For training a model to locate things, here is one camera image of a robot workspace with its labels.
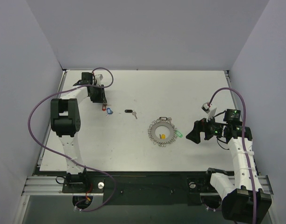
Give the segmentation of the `red tag key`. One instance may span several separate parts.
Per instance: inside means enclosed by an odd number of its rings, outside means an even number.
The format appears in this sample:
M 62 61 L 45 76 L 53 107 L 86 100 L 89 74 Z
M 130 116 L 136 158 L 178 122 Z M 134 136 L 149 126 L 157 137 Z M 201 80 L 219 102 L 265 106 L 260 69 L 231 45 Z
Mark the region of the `red tag key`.
M 103 110 L 103 111 L 106 111 L 106 109 L 107 109 L 108 106 L 111 106 L 111 104 L 103 103 L 103 104 L 102 104 L 102 110 Z

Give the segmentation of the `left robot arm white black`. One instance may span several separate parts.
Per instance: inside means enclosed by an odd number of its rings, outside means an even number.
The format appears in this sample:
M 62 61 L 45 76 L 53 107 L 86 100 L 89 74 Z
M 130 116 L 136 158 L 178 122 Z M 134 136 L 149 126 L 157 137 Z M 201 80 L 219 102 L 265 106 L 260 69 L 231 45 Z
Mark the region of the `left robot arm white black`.
M 83 163 L 78 143 L 81 128 L 79 104 L 86 98 L 93 103 L 102 104 L 105 110 L 107 99 L 101 83 L 102 74 L 83 72 L 81 79 L 74 84 L 76 89 L 50 102 L 51 129 L 59 137 L 66 156 L 67 171 L 65 181 L 79 192 L 88 190 L 90 181 Z

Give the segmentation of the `yellow tag key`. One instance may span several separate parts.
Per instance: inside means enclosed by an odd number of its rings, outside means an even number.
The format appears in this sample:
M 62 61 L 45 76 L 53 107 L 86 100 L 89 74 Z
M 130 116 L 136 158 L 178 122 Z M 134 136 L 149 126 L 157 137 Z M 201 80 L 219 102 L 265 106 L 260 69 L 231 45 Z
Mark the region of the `yellow tag key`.
M 160 137 L 160 139 L 166 139 L 165 134 L 160 134 L 159 137 Z

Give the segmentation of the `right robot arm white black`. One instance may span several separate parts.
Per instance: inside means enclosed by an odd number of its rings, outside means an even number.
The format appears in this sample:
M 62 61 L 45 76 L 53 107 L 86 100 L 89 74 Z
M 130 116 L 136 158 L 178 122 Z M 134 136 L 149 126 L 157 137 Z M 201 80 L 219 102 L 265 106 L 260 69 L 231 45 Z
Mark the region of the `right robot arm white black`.
M 204 105 L 202 109 L 207 117 L 195 121 L 186 138 L 196 144 L 201 142 L 201 133 L 204 133 L 205 140 L 214 136 L 225 138 L 232 156 L 235 179 L 232 183 L 226 171 L 209 168 L 207 176 L 202 179 L 203 188 L 208 191 L 215 189 L 219 194 L 224 219 L 247 224 L 261 223 L 272 198 L 264 192 L 257 175 L 251 129 L 243 126 L 240 110 L 225 110 L 223 123 L 218 123 L 215 121 L 215 107 Z

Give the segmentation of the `metal keyring disc with rings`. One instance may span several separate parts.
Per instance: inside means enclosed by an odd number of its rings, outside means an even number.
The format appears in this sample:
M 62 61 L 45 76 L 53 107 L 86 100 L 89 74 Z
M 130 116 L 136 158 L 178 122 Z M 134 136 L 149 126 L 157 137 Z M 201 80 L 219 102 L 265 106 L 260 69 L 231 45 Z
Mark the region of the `metal keyring disc with rings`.
M 152 121 L 148 127 L 148 137 L 154 145 L 159 147 L 166 147 L 176 141 L 178 136 L 175 134 L 177 128 L 172 123 L 172 118 L 168 117 L 168 120 L 160 120 L 159 118 Z M 159 135 L 165 134 L 166 139 L 160 139 Z

